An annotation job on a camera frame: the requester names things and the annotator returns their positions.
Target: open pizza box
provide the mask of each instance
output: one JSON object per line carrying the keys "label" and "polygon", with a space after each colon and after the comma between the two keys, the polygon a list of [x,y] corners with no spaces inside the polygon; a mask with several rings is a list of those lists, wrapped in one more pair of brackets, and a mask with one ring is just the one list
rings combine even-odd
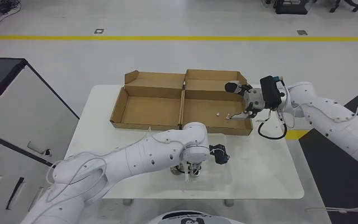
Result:
{"label": "open pizza box", "polygon": [[240,72],[187,70],[182,104],[182,125],[189,122],[201,122],[205,124],[209,133],[248,136],[253,129],[251,119],[226,119],[228,114],[241,113],[245,106],[242,96],[225,91],[225,84],[233,80],[247,84]]}
{"label": "open pizza box", "polygon": [[110,122],[115,128],[181,128],[185,74],[133,71],[125,75]]}

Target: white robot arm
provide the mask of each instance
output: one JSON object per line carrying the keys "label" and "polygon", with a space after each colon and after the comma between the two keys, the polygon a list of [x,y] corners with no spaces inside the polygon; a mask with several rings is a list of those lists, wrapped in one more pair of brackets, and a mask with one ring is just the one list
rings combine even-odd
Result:
{"label": "white robot arm", "polygon": [[82,210],[119,181],[163,170],[181,161],[199,164],[209,157],[208,133],[201,123],[168,130],[103,156],[84,152],[60,162],[49,187],[21,224],[74,224]]}
{"label": "white robot arm", "polygon": [[[281,82],[283,88],[277,88],[277,82]],[[318,97],[309,82],[299,82],[285,87],[282,77],[267,76],[260,80],[260,84],[261,88],[241,85],[238,81],[231,81],[225,85],[226,91],[243,96],[246,103],[244,112],[229,116],[227,119],[254,118],[263,109],[270,109],[278,112],[286,133],[284,113],[289,113],[294,118],[305,117],[317,131],[358,160],[358,110],[357,113],[352,113],[334,100]],[[269,139],[285,137],[285,133],[281,137],[262,135],[260,129],[264,122],[262,121],[258,130],[261,136]]]}

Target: white table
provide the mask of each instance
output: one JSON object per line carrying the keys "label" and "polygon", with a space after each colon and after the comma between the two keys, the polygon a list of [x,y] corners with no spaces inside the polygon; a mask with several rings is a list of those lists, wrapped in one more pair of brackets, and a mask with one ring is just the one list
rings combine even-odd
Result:
{"label": "white table", "polygon": [[[122,86],[95,86],[87,100],[66,157],[83,151],[107,153],[141,139],[145,130],[116,129],[110,116]],[[268,111],[257,115],[266,119]],[[258,123],[249,136],[226,136],[230,160],[217,165],[214,156],[203,162],[202,172],[186,183],[183,175],[169,169],[141,174],[115,185],[104,198],[152,199],[299,199],[304,191],[284,139],[273,141],[257,134]],[[280,136],[275,113],[262,132]],[[209,141],[221,141],[220,134]]]}

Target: wire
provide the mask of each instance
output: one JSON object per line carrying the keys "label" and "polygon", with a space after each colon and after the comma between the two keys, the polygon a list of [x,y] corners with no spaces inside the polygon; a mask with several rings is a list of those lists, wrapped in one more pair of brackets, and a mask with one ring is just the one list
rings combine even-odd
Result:
{"label": "wire", "polygon": [[263,135],[263,134],[261,133],[261,128],[262,128],[263,124],[264,124],[264,122],[261,123],[260,126],[258,126],[258,131],[257,131],[257,132],[258,132],[258,134],[259,134],[260,136],[262,136],[262,137],[264,137],[264,138],[267,138],[267,139],[270,139],[270,140],[279,140],[279,139],[284,138],[284,137],[286,136],[286,134],[287,134],[287,125],[286,125],[286,123],[283,123],[284,128],[285,128],[283,135],[281,135],[281,136],[279,136],[279,137],[269,137],[269,136],[265,136],[265,135]]}
{"label": "wire", "polygon": [[46,208],[44,211],[42,211],[42,212],[34,219],[34,221],[31,222],[31,224],[35,223],[35,222],[36,222],[45,212],[47,212],[49,209],[51,209],[51,208],[57,206],[58,204],[61,204],[61,203],[63,203],[63,202],[66,202],[66,201],[68,201],[68,200],[71,200],[71,199],[73,199],[73,198],[76,198],[76,197],[78,197],[78,196],[80,196],[80,195],[82,195],[82,194],[88,192],[88,191],[91,190],[93,187],[95,187],[95,186],[101,181],[102,177],[105,175],[105,172],[106,172],[106,170],[107,170],[107,162],[106,162],[106,160],[104,160],[102,157],[107,156],[107,155],[109,155],[109,154],[111,154],[111,153],[120,151],[120,150],[122,150],[122,149],[124,149],[124,148],[128,148],[129,146],[132,146],[132,145],[134,145],[134,144],[140,142],[141,140],[143,140],[143,139],[147,136],[147,133],[148,133],[148,132],[150,133],[150,136],[151,136],[155,141],[157,141],[157,142],[159,142],[159,143],[168,144],[168,143],[170,143],[170,142],[178,142],[178,143],[180,143],[180,144],[184,147],[184,149],[186,149],[186,146],[185,146],[182,142],[177,141],[177,140],[172,140],[172,141],[169,141],[169,142],[162,142],[162,141],[157,140],[156,138],[153,137],[152,131],[151,131],[150,127],[149,127],[148,130],[147,130],[147,132],[145,133],[145,135],[144,135],[140,140],[138,140],[138,141],[136,141],[136,142],[134,142],[134,143],[132,143],[132,144],[129,144],[129,145],[125,146],[125,147],[117,148],[117,149],[115,149],[115,150],[113,150],[113,151],[111,151],[111,152],[109,152],[109,153],[107,153],[107,154],[97,155],[97,154],[94,154],[94,153],[92,153],[92,152],[80,152],[80,153],[78,153],[78,154],[76,154],[76,155],[73,155],[73,156],[70,156],[70,157],[66,158],[65,160],[56,161],[56,162],[54,162],[54,163],[52,164],[51,167],[49,167],[49,169],[48,169],[48,171],[47,171],[47,173],[46,173],[46,181],[47,181],[49,184],[51,184],[51,185],[54,185],[55,183],[50,182],[48,176],[49,176],[50,170],[51,170],[56,164],[58,164],[58,163],[60,163],[60,162],[63,162],[63,161],[71,160],[71,159],[73,159],[74,157],[77,157],[77,156],[82,155],[82,154],[85,154],[85,153],[88,153],[88,154],[90,154],[90,155],[94,155],[94,156],[95,156],[95,158],[90,158],[90,159],[88,159],[86,162],[84,162],[83,164],[81,164],[81,166],[78,168],[78,170],[77,170],[77,171],[75,172],[75,174],[72,176],[72,178],[71,178],[71,180],[69,181],[69,183],[67,183],[66,186],[65,186],[59,193],[57,193],[51,200],[49,200],[49,196],[50,196],[50,193],[49,193],[48,196],[47,196],[47,198],[46,198],[46,202],[47,202],[47,203],[52,202],[52,201],[53,201],[55,198],[57,198],[62,192],[64,192],[67,187],[69,187],[69,186],[71,185],[71,182],[74,180],[74,178],[76,178],[77,174],[80,172],[81,168],[82,168],[86,163],[88,163],[88,162],[90,162],[90,161],[92,161],[92,160],[102,160],[102,161],[105,163],[105,166],[104,166],[104,168],[102,169],[102,174],[101,174],[100,178],[98,178],[98,180],[97,180],[90,188],[88,188],[87,190],[85,190],[85,191],[81,192],[80,194],[77,194],[77,195],[75,195],[75,196],[73,196],[73,197],[66,198],[66,199],[64,199],[64,200],[61,200],[61,201],[59,201],[59,202],[56,202],[56,203],[52,204],[50,207],[48,207],[48,208]]}
{"label": "wire", "polygon": [[[50,210],[51,208],[57,206],[58,204],[61,204],[61,203],[63,203],[63,202],[66,202],[66,201],[68,201],[68,200],[71,200],[71,199],[73,199],[73,198],[76,198],[76,197],[78,197],[78,196],[80,196],[80,195],[82,195],[82,194],[88,192],[89,190],[91,190],[94,186],[96,186],[96,185],[101,181],[101,179],[102,179],[102,177],[104,176],[104,174],[105,174],[105,172],[106,172],[106,169],[107,169],[107,162],[106,162],[103,158],[92,158],[92,159],[90,159],[90,160],[88,160],[88,161],[91,161],[91,160],[102,160],[102,161],[105,163],[105,167],[104,167],[103,170],[102,170],[102,174],[101,174],[100,178],[98,178],[98,180],[96,181],[96,183],[93,184],[90,188],[88,188],[87,190],[85,190],[84,192],[82,192],[82,193],[80,193],[80,194],[77,194],[77,195],[72,196],[72,197],[70,197],[70,198],[66,198],[66,199],[60,200],[59,202],[56,202],[56,203],[52,204],[50,207],[48,207],[48,208],[46,208],[45,210],[43,210],[43,211],[31,222],[31,224],[35,223],[43,214],[45,214],[45,212],[47,212],[47,211]],[[80,169],[82,168],[82,166],[77,170],[77,172],[76,172],[76,174],[74,175],[74,177],[79,173],[79,171],[80,171]],[[47,202],[47,203],[51,202],[53,199],[56,198],[56,197],[54,197],[52,200],[50,200],[50,201],[48,202],[48,197],[46,198],[46,202]]]}
{"label": "wire", "polygon": [[221,148],[213,148],[213,150],[211,150],[212,152],[215,152],[216,150],[222,151],[224,154],[226,153],[224,150],[222,150]]}
{"label": "wire", "polygon": [[75,197],[78,197],[78,196],[80,196],[80,195],[86,193],[87,191],[91,190],[95,185],[97,185],[97,184],[100,182],[101,178],[103,177],[103,175],[105,174],[105,172],[106,172],[106,170],[107,170],[107,162],[106,162],[103,158],[100,158],[100,157],[91,158],[91,159],[87,160],[86,162],[84,162],[83,164],[81,164],[81,166],[78,168],[78,170],[77,170],[76,173],[72,176],[71,180],[66,184],[66,186],[65,186],[59,193],[57,193],[51,200],[49,200],[49,196],[50,196],[50,194],[49,194],[49,195],[47,196],[47,198],[46,198],[46,202],[47,202],[47,203],[52,202],[52,201],[53,201],[55,198],[57,198],[62,192],[64,192],[64,191],[66,190],[66,188],[67,188],[67,187],[71,184],[71,182],[74,180],[74,178],[76,178],[77,174],[78,174],[79,171],[82,169],[82,167],[83,167],[86,163],[88,163],[88,162],[90,162],[90,161],[92,161],[92,160],[102,160],[102,161],[105,163],[105,167],[103,168],[103,172],[102,172],[100,178],[98,179],[98,181],[97,181],[95,184],[93,184],[90,188],[88,188],[86,191],[82,192],[81,194],[76,195]]}
{"label": "wire", "polygon": [[[284,90],[285,90],[285,93],[286,93],[286,101],[285,101],[285,104],[284,104],[284,107],[283,107],[283,110],[282,110],[282,111],[285,111],[286,105],[287,105],[287,103],[288,103],[288,98],[289,98],[290,92],[288,91],[287,87],[286,87],[284,84],[282,84],[282,85],[283,85]],[[288,126],[289,128],[294,128],[294,127],[295,127],[295,114],[296,114],[296,110],[297,110],[299,107],[303,106],[303,105],[308,105],[308,104],[306,104],[306,103],[305,103],[305,104],[300,104],[300,105],[298,105],[297,107],[294,108],[294,112],[293,112],[293,126],[292,126],[292,127]],[[330,118],[330,117],[327,116],[327,115],[325,114],[325,112],[322,111],[321,109],[319,109],[319,108],[317,108],[317,107],[315,107],[315,106],[312,106],[312,107],[316,108],[316,109],[319,110],[322,114],[324,114],[326,117]],[[283,119],[284,123],[286,123],[286,121],[285,121],[285,115],[284,115],[284,114],[285,114],[285,113],[282,113],[282,119]],[[350,120],[352,120],[353,118],[355,118],[355,117],[357,116],[357,114],[358,114],[358,107],[357,107],[356,113],[355,113],[351,118],[342,120],[342,121],[340,121],[340,123],[342,123],[342,122],[349,122]]]}
{"label": "wire", "polygon": [[332,208],[332,207],[322,207],[322,208],[306,208],[306,212],[358,212],[358,208]]}
{"label": "wire", "polygon": [[157,142],[159,142],[159,143],[169,144],[169,143],[171,143],[171,142],[177,142],[177,143],[180,143],[180,144],[183,146],[183,148],[186,150],[186,146],[185,146],[182,142],[180,142],[180,141],[170,140],[170,139],[168,139],[168,138],[167,138],[167,139],[168,139],[168,142],[167,142],[167,141],[162,142],[162,141],[157,140],[156,138],[153,137],[153,135],[152,135],[152,130],[150,129],[150,127],[149,127],[149,134],[150,134],[150,136],[151,136],[155,141],[157,141]]}
{"label": "wire", "polygon": [[20,5],[20,8],[16,11],[16,12],[14,12],[14,13],[12,13],[12,14],[10,14],[10,15],[7,15],[7,16],[5,16],[4,18],[2,18],[1,20],[0,20],[0,22],[2,22],[4,19],[6,19],[6,18],[8,18],[9,16],[12,16],[12,15],[15,15],[16,13],[18,13],[18,12],[20,12],[20,10],[21,10],[21,2],[20,1],[16,1],[17,2],[17,4],[19,4]]}

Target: box lid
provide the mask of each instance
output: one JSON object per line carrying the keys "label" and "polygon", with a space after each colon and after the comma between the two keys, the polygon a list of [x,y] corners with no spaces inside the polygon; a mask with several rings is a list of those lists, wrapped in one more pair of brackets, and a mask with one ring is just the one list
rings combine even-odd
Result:
{"label": "box lid", "polygon": [[225,84],[234,80],[247,84],[247,80],[237,71],[188,69],[185,74],[185,90],[190,99],[241,101],[241,96],[225,91]]}
{"label": "box lid", "polygon": [[185,74],[139,72],[137,70],[124,76],[125,88],[127,86],[163,87],[182,89]]}
{"label": "box lid", "polygon": [[225,91],[225,84],[233,80],[239,80],[241,84],[247,84],[247,80],[237,71],[188,69],[185,74],[185,89]]}

